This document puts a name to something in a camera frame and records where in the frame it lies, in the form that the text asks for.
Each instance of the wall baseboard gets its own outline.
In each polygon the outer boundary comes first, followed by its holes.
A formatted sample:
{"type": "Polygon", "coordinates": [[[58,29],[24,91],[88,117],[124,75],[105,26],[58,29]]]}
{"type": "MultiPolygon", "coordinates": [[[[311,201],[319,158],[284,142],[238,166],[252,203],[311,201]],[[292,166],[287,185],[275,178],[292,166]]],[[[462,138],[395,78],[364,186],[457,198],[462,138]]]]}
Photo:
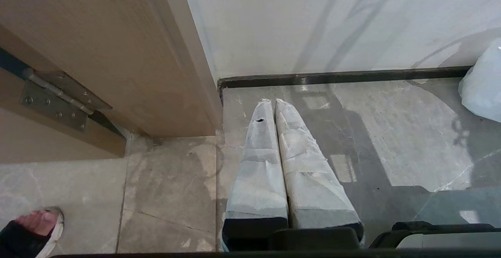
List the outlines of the wall baseboard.
{"type": "Polygon", "coordinates": [[[368,70],[350,72],[328,72],[309,74],[278,74],[237,76],[218,80],[218,91],[222,101],[222,90],[234,87],[266,87],[284,85],[313,85],[327,83],[352,83],[390,80],[457,78],[464,77],[472,66],[440,67],[423,69],[368,70]]]}

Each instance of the white plastic bag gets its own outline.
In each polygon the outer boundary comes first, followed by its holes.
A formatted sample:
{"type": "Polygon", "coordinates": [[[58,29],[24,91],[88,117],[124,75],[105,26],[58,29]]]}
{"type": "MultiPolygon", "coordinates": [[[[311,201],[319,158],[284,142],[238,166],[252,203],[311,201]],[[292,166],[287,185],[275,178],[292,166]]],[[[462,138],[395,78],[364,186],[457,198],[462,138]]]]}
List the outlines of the white plastic bag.
{"type": "Polygon", "coordinates": [[[461,80],[461,103],[475,115],[501,122],[501,38],[478,59],[461,80]]]}

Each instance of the door hinge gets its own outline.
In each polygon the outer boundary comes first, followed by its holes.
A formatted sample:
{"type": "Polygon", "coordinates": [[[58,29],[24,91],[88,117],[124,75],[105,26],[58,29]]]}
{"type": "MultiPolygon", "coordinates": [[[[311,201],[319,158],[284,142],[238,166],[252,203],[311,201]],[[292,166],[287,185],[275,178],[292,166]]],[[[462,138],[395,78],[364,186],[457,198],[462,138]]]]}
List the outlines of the door hinge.
{"type": "Polygon", "coordinates": [[[26,69],[23,76],[27,80],[20,103],[78,131],[85,131],[94,110],[111,108],[63,71],[26,69]]]}

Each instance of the white wall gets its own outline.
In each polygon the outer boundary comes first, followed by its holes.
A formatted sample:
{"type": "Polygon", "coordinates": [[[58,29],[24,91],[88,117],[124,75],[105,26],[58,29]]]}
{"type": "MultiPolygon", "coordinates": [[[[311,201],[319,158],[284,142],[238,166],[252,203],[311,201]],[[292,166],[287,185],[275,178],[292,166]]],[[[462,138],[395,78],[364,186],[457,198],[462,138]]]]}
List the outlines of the white wall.
{"type": "Polygon", "coordinates": [[[501,0],[188,0],[213,73],[474,64],[501,37],[501,0]]]}

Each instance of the foot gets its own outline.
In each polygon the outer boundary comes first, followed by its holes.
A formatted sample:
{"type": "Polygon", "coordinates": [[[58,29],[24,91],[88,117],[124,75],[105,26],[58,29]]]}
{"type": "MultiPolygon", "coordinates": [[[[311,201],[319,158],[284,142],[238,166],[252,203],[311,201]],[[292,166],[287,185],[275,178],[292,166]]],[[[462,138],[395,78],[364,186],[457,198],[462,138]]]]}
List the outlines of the foot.
{"type": "Polygon", "coordinates": [[[20,216],[16,222],[37,235],[46,236],[56,226],[58,215],[49,211],[33,211],[27,216],[20,216]]]}

